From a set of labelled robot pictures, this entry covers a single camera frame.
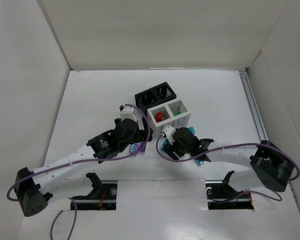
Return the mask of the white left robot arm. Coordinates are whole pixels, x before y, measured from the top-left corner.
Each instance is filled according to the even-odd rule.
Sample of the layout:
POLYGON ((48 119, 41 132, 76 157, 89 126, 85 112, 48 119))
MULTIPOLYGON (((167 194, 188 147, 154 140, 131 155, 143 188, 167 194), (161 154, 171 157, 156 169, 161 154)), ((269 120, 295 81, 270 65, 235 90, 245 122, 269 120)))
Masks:
POLYGON ((44 210, 48 204, 66 198, 68 178, 93 166, 95 163, 116 161, 129 145, 148 142, 153 131, 149 121, 142 117, 141 130, 133 119, 115 120, 115 128, 92 139, 74 153, 38 169, 20 169, 13 186, 16 201, 25 217, 31 217, 44 210))

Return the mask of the green lego brick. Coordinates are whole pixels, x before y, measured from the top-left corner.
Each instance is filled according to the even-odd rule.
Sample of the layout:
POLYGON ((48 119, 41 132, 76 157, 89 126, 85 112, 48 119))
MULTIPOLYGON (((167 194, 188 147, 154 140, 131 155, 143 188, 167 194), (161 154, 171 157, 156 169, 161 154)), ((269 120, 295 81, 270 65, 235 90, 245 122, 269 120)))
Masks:
POLYGON ((172 111, 172 113, 173 113, 173 116, 177 116, 177 115, 181 114, 181 112, 179 110, 174 110, 174 111, 172 111))

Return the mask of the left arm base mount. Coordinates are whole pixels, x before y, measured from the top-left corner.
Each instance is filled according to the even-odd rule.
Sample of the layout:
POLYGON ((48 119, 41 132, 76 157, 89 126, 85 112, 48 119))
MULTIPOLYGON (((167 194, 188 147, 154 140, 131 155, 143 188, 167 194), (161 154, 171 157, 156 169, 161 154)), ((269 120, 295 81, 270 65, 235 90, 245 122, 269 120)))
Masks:
POLYGON ((101 190, 95 196, 75 196, 74 201, 79 211, 113 211, 116 210, 118 181, 104 181, 101 190))

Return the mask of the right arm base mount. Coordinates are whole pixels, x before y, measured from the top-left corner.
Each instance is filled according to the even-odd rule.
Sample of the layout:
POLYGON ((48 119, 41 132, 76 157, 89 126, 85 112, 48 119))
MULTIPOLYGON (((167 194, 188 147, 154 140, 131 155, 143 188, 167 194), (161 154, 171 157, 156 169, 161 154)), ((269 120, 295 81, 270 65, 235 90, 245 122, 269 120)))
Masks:
POLYGON ((254 210, 249 193, 235 191, 220 181, 207 181, 208 210, 254 210))

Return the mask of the red lego block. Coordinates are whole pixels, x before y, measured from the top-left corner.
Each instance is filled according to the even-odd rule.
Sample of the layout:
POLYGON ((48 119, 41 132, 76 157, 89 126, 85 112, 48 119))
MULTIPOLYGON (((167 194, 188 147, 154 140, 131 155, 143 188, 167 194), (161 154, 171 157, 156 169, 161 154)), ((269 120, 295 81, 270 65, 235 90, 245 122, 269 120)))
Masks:
POLYGON ((156 115, 156 122, 161 122, 164 120, 164 114, 162 112, 157 113, 156 115))

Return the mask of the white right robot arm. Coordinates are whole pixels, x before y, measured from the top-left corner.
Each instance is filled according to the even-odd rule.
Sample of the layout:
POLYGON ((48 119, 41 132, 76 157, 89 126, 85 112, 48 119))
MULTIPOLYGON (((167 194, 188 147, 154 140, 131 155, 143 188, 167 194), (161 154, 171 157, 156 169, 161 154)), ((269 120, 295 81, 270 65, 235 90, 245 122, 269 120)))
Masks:
POLYGON ((214 139, 197 138, 187 127, 166 126, 162 136, 168 141, 162 150, 173 161, 182 161, 184 155, 202 162, 226 162, 246 167, 243 171, 231 170, 222 185, 237 192, 250 188, 266 187, 284 192, 291 180, 295 164, 274 144, 240 143, 230 145, 214 139))

